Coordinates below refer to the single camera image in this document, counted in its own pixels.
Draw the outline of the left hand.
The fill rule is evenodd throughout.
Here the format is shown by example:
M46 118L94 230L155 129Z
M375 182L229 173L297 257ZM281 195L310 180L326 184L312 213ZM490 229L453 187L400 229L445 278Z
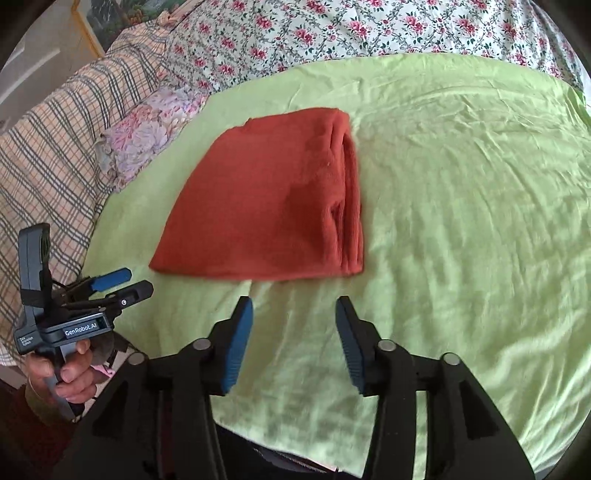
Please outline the left hand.
M97 392L97 386L107 377L92 367L93 352L88 339L78 341L60 370L61 381L55 386L55 394L73 404L83 404ZM25 359L26 374L34 394L48 405L55 404L45 380L54 374L53 364L46 358L31 353Z

